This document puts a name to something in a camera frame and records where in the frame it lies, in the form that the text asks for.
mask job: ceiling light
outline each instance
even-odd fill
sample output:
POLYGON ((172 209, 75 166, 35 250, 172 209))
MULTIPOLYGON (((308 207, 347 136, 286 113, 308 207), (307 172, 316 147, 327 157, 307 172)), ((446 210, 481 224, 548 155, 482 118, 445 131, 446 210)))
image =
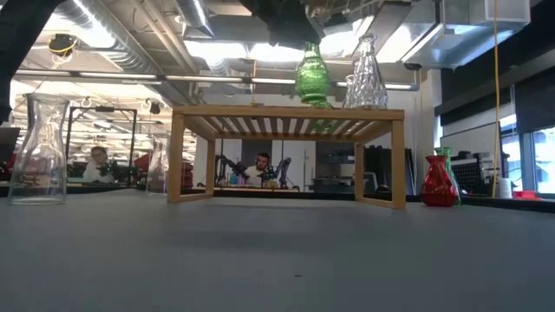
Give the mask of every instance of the ceiling light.
POLYGON ((410 29, 406 25, 401 25, 385 42, 375 58, 379 63, 397 62, 413 46, 410 29))
POLYGON ((33 70, 18 69, 16 75, 49 75, 49 76, 71 76, 69 71, 65 70, 33 70))
POLYGON ((385 88, 387 90, 412 90, 413 85, 410 84, 398 84, 398 83, 386 83, 385 88))
POLYGON ((401 61, 402 62, 408 61, 408 59, 413 57, 413 55, 416 54, 416 52, 420 51, 420 49, 422 49, 426 45, 426 43, 432 40, 435 37, 435 35, 437 35, 442 29, 443 29, 443 23, 439 23, 435 25, 435 28, 433 28, 432 31, 430 31, 424 38, 422 38, 422 40, 420 40, 420 42, 418 42, 411 50, 409 50, 409 52, 402 57, 401 61))
MULTIPOLYGON (((132 120, 109 120, 113 123, 132 123, 132 120)), ((162 121, 160 120, 137 120, 136 122, 137 124, 143 124, 143 125, 161 125, 162 121)))
POLYGON ((295 84, 295 80, 294 79, 273 79, 273 78, 252 78, 252 82, 253 83, 270 83, 270 84, 275 84, 275 83, 283 83, 283 84, 290 84, 290 85, 294 85, 295 84))
POLYGON ((187 50, 192 56, 204 59, 246 58, 243 43, 239 42, 194 42, 185 41, 187 50))
POLYGON ((320 42, 320 53, 327 56, 341 56, 344 47, 352 43, 354 31, 344 31, 327 35, 320 42))
POLYGON ((167 75, 170 81, 202 81, 202 82, 228 82, 242 83, 243 78, 240 77, 218 77, 218 76, 190 76, 190 75, 167 75))
MULTIPOLYGON (((338 87, 347 87, 347 82, 338 81, 336 85, 338 87)), ((385 88, 387 90, 409 91, 409 90, 413 90, 414 86, 411 84, 402 84, 402 83, 386 83, 385 88)))
POLYGON ((93 121, 93 125, 95 127, 98 128, 102 128, 102 129, 111 129, 112 128, 112 124, 106 121, 102 121, 102 120, 95 120, 93 121))
POLYGON ((252 48, 249 57, 262 62, 300 62, 303 60, 303 55, 301 50, 257 43, 252 48))
POLYGON ((83 77, 93 77, 93 78, 156 79, 156 75, 149 75, 149 74, 80 73, 80 75, 83 77))
POLYGON ((91 120, 97 119, 96 116, 94 116, 94 115, 92 115, 92 114, 89 114, 89 113, 83 113, 83 117, 87 117, 87 118, 89 118, 89 119, 91 119, 91 120))

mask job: wooden table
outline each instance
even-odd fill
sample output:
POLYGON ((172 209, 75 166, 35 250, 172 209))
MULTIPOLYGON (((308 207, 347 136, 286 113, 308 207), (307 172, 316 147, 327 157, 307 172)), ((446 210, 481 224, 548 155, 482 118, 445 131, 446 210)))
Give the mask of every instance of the wooden table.
POLYGON ((210 198, 214 179, 206 179, 204 194, 181 195, 183 132, 186 128, 208 141, 206 176, 214 176, 216 139, 314 140, 355 143, 356 201, 405 209, 405 142, 403 110, 313 107, 251 107, 200 105, 175 107, 167 201, 210 198), (392 200, 364 197, 364 144, 391 133, 392 200))

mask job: hanging cable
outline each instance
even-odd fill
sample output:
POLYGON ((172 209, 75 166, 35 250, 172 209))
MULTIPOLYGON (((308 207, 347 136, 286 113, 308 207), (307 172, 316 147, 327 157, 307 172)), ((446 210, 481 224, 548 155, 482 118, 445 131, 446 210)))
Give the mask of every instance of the hanging cable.
POLYGON ((497 185, 497 166, 499 165, 498 155, 499 155, 499 144, 497 141, 499 139, 499 128, 497 127, 500 123, 500 56, 499 47, 497 42, 497 14, 498 14, 498 0, 493 0, 493 55, 494 55, 494 71, 495 71, 495 141, 493 149, 493 188, 492 188, 492 198, 495 198, 495 189, 497 185))

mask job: red object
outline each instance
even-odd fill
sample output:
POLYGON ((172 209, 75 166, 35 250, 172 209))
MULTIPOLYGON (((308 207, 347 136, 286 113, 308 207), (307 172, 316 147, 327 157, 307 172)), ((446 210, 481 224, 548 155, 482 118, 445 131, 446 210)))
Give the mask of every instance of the red object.
POLYGON ((536 197, 535 191, 514 191, 513 197, 517 199, 541 200, 541 198, 536 197))
POLYGON ((422 202, 428 206, 451 207, 458 198, 458 191, 445 169, 447 156, 427 156, 426 160, 430 168, 420 191, 422 202))

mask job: man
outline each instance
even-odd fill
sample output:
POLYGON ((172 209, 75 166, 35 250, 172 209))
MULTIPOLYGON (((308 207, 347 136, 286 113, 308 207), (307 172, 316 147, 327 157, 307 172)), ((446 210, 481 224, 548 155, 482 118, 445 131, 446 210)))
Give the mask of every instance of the man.
POLYGON ((114 183, 114 176, 107 172, 108 153, 106 148, 95 146, 90 149, 92 159, 87 164, 83 178, 88 182, 114 183))
POLYGON ((270 155, 268 153, 259 153, 255 166, 250 166, 245 170, 245 174, 249 177, 246 180, 248 186, 262 187, 262 178, 270 164, 270 155))

